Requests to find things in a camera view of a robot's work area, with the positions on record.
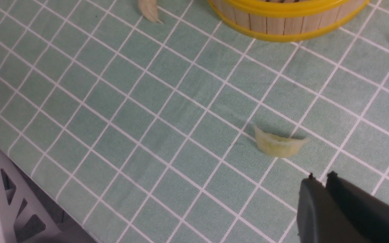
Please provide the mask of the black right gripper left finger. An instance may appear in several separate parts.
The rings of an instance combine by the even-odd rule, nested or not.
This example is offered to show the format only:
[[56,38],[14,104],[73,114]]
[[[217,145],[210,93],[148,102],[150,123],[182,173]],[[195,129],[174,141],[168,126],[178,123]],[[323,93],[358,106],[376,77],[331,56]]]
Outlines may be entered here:
[[312,174],[301,181],[297,209],[301,243],[369,243],[342,214],[326,188]]

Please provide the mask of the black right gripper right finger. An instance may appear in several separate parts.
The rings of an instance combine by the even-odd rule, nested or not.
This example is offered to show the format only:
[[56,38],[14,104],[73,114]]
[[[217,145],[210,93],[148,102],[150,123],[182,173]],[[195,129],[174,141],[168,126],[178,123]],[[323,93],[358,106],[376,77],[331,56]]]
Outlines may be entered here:
[[352,226],[372,243],[389,243],[389,205],[338,176],[327,174],[326,189]]

